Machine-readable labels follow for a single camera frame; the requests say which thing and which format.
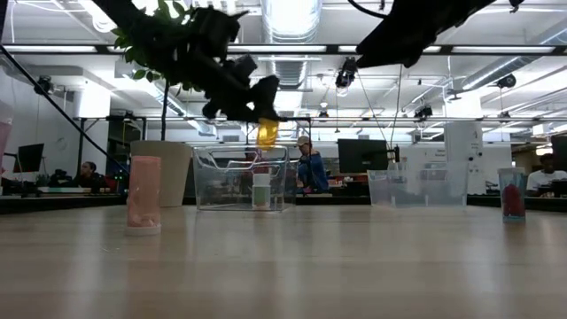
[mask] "person in white shirt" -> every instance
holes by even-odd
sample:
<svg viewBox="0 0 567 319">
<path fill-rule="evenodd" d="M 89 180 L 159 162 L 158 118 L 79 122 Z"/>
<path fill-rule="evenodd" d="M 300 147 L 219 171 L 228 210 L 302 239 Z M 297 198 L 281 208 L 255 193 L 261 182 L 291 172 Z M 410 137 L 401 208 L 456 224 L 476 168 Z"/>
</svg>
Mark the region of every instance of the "person in white shirt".
<svg viewBox="0 0 567 319">
<path fill-rule="evenodd" d="M 567 172 L 556 171 L 553 165 L 553 154 L 545 154 L 540 157 L 543 169 L 533 172 L 528 176 L 526 194 L 530 197 L 546 197 L 547 193 L 541 193 L 539 188 L 550 184 L 555 180 L 567 179 Z"/>
</svg>

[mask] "cap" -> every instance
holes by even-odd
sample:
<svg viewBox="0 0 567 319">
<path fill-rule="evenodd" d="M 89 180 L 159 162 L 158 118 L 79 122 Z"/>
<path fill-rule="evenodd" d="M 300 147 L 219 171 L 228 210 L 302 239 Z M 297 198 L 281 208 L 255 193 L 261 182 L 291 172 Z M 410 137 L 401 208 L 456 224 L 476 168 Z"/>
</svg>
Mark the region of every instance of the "cap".
<svg viewBox="0 0 567 319">
<path fill-rule="evenodd" d="M 309 136 L 301 136 L 298 138 L 298 146 L 308 144 L 309 142 L 311 142 Z"/>
</svg>

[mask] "man in blue jacket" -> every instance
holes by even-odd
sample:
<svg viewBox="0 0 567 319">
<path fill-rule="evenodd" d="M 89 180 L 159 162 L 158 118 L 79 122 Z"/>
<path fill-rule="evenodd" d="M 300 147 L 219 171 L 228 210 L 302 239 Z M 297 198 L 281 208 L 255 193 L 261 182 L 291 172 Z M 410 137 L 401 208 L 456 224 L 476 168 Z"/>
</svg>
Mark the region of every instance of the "man in blue jacket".
<svg viewBox="0 0 567 319">
<path fill-rule="evenodd" d="M 298 148 L 301 151 L 298 178 L 303 183 L 304 191 L 328 191 L 329 182 L 321 154 L 313 148 L 308 136 L 302 136 L 298 139 Z"/>
</svg>

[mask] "computer monitor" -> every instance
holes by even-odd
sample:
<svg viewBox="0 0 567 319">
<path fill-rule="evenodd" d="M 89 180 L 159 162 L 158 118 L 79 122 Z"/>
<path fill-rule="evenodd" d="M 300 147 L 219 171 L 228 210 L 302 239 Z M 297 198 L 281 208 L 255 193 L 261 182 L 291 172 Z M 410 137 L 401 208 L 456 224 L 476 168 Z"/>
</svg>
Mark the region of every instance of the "computer monitor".
<svg viewBox="0 0 567 319">
<path fill-rule="evenodd" d="M 14 173 L 39 172 L 42 166 L 43 144 L 20 146 L 14 162 Z"/>
<path fill-rule="evenodd" d="M 343 174 L 388 169 L 388 146 L 382 140 L 338 140 L 338 167 Z"/>
</svg>

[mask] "wooden table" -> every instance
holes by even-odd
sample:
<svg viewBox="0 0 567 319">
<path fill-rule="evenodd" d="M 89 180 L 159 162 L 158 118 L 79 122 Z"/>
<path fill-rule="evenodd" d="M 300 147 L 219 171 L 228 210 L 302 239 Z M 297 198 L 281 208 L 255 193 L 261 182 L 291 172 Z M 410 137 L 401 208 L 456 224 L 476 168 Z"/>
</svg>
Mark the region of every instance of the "wooden table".
<svg viewBox="0 0 567 319">
<path fill-rule="evenodd" d="M 5 318 L 567 318 L 567 216 L 496 208 L 0 216 Z"/>
</svg>

